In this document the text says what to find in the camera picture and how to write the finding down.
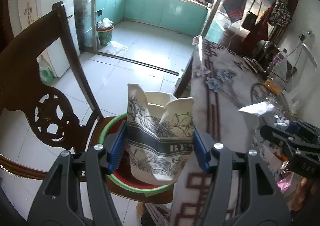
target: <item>plastic bucket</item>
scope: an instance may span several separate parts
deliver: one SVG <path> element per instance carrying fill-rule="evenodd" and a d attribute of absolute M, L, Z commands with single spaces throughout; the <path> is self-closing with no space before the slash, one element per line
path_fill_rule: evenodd
<path fill-rule="evenodd" d="M 111 128 L 113 128 L 113 131 L 115 130 L 115 128 L 116 130 L 118 130 L 123 120 L 127 120 L 126 113 L 112 119 L 102 130 L 99 142 L 101 143 L 101 141 L 103 141 L 106 138 Z M 131 174 L 129 154 L 126 151 L 122 156 L 118 169 L 115 170 L 113 174 L 108 175 L 108 177 L 111 181 L 113 181 L 116 185 L 120 186 L 121 188 L 135 193 L 143 193 L 146 196 L 156 195 L 165 192 L 173 187 L 173 184 L 161 186 L 152 185 L 134 178 Z"/>
<path fill-rule="evenodd" d="M 115 27 L 112 26 L 111 29 L 105 31 L 97 31 L 99 36 L 100 44 L 106 46 L 108 42 L 112 41 L 112 30 Z"/>

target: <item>white tile floor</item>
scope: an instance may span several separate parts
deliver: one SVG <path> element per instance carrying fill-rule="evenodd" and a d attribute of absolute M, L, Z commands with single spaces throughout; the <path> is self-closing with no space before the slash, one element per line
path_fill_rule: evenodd
<path fill-rule="evenodd" d="M 185 69 L 193 50 L 192 37 L 165 28 L 130 21 L 122 21 L 115 26 L 112 40 L 129 48 L 128 51 L 122 51 L 119 56 L 176 72 Z M 126 68 L 126 63 L 122 64 L 121 67 Z"/>
<path fill-rule="evenodd" d="M 135 41 L 132 36 L 129 35 L 129 37 L 130 41 Z M 167 54 L 169 59 L 180 57 L 172 52 Z M 80 62 L 105 117 L 126 112 L 127 83 L 138 83 L 144 90 L 172 93 L 178 78 L 162 71 L 90 53 L 82 54 Z M 53 86 L 67 96 L 81 124 L 85 124 L 91 114 L 91 109 L 71 70 L 69 69 L 60 79 L 57 79 Z M 36 138 L 22 111 L 3 110 L 0 116 L 0 153 L 23 165 L 48 171 L 61 151 L 62 148 L 50 147 Z M 8 199 L 27 219 L 42 181 L 12 177 L 3 170 L 0 171 L 0 177 L 3 178 L 1 186 Z M 81 191 L 84 214 L 91 218 L 85 183 L 81 183 Z M 139 225 L 136 216 L 136 202 L 116 195 L 112 195 L 112 198 L 124 225 Z"/>

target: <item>silver bolt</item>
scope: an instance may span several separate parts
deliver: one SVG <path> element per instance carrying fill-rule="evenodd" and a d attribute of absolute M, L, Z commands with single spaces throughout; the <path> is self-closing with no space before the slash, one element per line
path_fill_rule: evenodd
<path fill-rule="evenodd" d="M 256 150 L 254 150 L 254 149 L 250 149 L 249 150 L 249 155 L 251 155 L 251 156 L 255 156 L 255 155 L 257 155 L 257 151 Z"/>
<path fill-rule="evenodd" d="M 95 146 L 94 146 L 94 149 L 95 150 L 101 150 L 103 148 L 103 144 L 96 144 Z"/>
<path fill-rule="evenodd" d="M 63 150 L 61 153 L 61 156 L 66 157 L 69 155 L 69 151 L 68 150 Z"/>
<path fill-rule="evenodd" d="M 215 149 L 222 149 L 223 148 L 223 144 L 221 144 L 221 143 L 215 143 L 213 146 Z"/>

